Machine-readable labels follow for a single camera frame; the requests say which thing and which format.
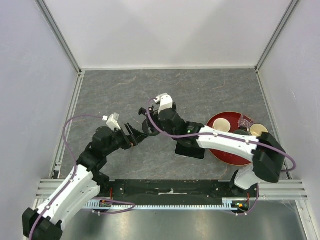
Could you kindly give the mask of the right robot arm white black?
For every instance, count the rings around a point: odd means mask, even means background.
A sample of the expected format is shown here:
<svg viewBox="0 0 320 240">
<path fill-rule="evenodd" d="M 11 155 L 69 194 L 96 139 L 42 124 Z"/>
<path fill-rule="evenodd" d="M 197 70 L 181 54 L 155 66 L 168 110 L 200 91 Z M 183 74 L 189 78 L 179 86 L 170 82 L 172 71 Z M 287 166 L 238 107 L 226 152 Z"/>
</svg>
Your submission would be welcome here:
<svg viewBox="0 0 320 240">
<path fill-rule="evenodd" d="M 185 148 L 211 149 L 236 155 L 251 164 L 236 171 L 229 184 L 235 197 L 242 196 L 252 186 L 280 180 L 285 151 L 273 135 L 240 135 L 216 130 L 197 122 L 184 121 L 174 109 L 171 99 L 155 99 L 158 110 L 151 124 L 160 133 L 169 136 Z"/>
</svg>

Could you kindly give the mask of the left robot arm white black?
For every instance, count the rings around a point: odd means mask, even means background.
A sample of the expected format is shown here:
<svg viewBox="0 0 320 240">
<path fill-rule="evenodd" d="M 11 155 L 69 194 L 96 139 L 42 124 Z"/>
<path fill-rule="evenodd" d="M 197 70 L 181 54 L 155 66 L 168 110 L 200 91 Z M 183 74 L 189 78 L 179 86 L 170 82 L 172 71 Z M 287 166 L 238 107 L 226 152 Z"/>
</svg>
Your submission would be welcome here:
<svg viewBox="0 0 320 240">
<path fill-rule="evenodd" d="M 23 235 L 30 240 L 59 240 L 68 223 L 92 198 L 104 197 L 110 191 L 110 178 L 100 170 L 108 155 L 137 146 L 148 135 L 125 124 L 122 129 L 99 127 L 72 168 L 69 176 L 53 194 L 36 209 L 22 215 Z"/>
</svg>

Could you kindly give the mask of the black smartphone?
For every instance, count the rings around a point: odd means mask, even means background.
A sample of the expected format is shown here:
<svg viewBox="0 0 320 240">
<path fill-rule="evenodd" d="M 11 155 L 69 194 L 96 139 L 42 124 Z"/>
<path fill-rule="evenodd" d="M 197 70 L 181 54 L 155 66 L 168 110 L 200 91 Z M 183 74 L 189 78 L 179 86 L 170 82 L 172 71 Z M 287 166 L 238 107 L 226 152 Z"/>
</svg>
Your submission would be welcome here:
<svg viewBox="0 0 320 240">
<path fill-rule="evenodd" d="M 194 159 L 203 160 L 205 158 L 206 150 L 204 148 L 186 147 L 180 143 L 176 144 L 175 154 L 183 157 L 190 157 Z"/>
</svg>

